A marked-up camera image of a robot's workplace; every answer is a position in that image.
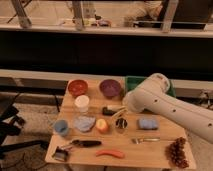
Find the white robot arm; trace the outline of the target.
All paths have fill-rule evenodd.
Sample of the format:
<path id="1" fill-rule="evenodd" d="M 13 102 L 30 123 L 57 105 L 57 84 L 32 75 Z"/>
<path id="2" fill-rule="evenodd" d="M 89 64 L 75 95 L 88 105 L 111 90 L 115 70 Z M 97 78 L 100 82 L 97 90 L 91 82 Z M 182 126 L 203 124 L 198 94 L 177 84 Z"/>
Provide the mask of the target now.
<path id="1" fill-rule="evenodd" d="M 213 144 L 213 111 L 167 95 L 170 86 L 166 76 L 154 73 L 126 93 L 123 105 L 135 113 L 160 114 Z"/>

